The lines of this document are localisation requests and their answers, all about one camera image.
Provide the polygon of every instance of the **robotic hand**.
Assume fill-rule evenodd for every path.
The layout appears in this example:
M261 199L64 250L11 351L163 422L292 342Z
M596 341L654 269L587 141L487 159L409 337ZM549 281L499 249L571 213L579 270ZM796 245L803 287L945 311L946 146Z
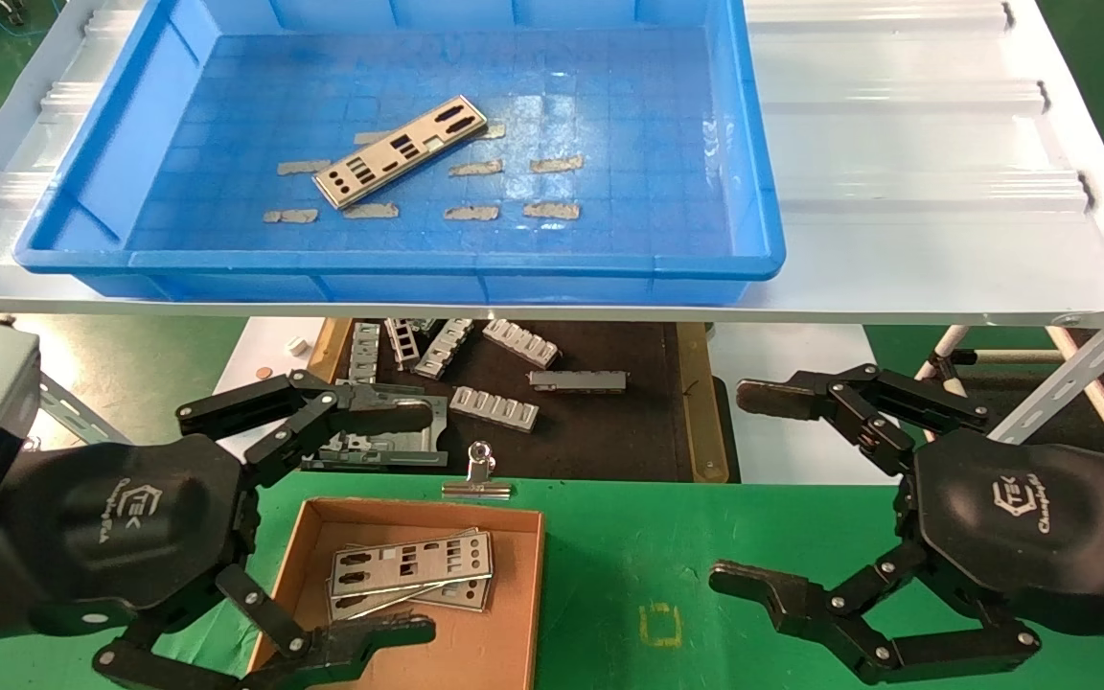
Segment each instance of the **robotic hand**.
M0 637L126 626L93 668L119 686L156 690L297 690L354 680L378 648L432 641L433 620L417 615L306 631L244 569L258 488L284 479L339 432L425 428L428 407L294 371L181 405L177 417L183 437L167 446L12 454L0 480ZM245 452L244 464L215 443L285 417ZM0 455L10 436L0 427ZM22 440L13 438L18 452ZM279 654L265 667L238 679L150 651L161 634L187 628L224 598L275 643Z
M1017 619L1104 636L1104 454L990 440L985 407L875 367L741 381L737 403L824 418L885 475L902 476L901 544L841 585L714 564L711 588L762 604L776 631L820 643L868 684L1011 671L1042 646ZM940 436L915 450L881 412ZM864 623L913 577L981 628L889 639Z

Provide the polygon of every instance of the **brown cardboard tray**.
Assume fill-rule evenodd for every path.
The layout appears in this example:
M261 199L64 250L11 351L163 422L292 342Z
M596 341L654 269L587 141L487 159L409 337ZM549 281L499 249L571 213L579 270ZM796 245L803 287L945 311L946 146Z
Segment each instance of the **brown cardboard tray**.
M477 527L491 532L493 582L485 613L406 602L384 614L412 611L437 623L428 645L378 650L343 690L520 690L534 682L543 575L543 513L509 508L364 498L311 498L304 502L279 565L273 598L310 629L329 617L326 581L331 558L344 544L394 544L446 537ZM250 671L275 654L259 637Z

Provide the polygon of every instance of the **logo on robotic hand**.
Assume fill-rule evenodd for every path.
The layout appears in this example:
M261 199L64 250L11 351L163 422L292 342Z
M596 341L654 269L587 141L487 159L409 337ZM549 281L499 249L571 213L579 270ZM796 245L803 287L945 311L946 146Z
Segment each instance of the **logo on robotic hand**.
M114 486L109 498L105 500L105 511L100 513L100 544L109 541L114 519L127 519L127 529L139 529L145 517L156 513L156 507L161 502L164 492L150 484L126 489L130 477L126 477Z
M1039 511L1038 532L1050 533L1050 498L1042 480L1033 473L1026 476L1026 485L1020 484L1016 476L1000 476L999 481L991 484L995 492L995 505L1008 511L1008 514L1020 517Z

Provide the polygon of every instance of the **green table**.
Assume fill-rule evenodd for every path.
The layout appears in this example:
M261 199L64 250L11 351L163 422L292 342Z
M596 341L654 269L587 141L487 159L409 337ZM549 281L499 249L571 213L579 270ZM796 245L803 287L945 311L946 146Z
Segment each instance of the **green table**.
M863 687L820 648L775 635L757 604L707 585L710 564L800 572L837 584L894 544L891 488L517 481L509 506L548 514L540 614L541 689L807 689ZM251 572L273 584L304 498L438 499L425 476L290 476L266 492ZM968 625L914 585L871 620L903 635ZM89 668L110 635L0 641L0 687L109 689ZM933 681L933 690L1104 687L1104 639L1043 631L1043 650L1005 676ZM241 672L254 633L220 606L162 654Z

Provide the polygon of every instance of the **blue plastic tray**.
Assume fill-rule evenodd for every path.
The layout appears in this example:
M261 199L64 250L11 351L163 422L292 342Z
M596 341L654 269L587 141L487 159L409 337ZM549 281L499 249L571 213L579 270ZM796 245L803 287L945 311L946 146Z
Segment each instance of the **blue plastic tray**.
M365 200L397 219L276 173L459 93L507 135ZM443 220L482 204L500 217ZM263 222L286 209L319 217ZM741 0L150 0L17 247L167 301L724 305L784 257Z

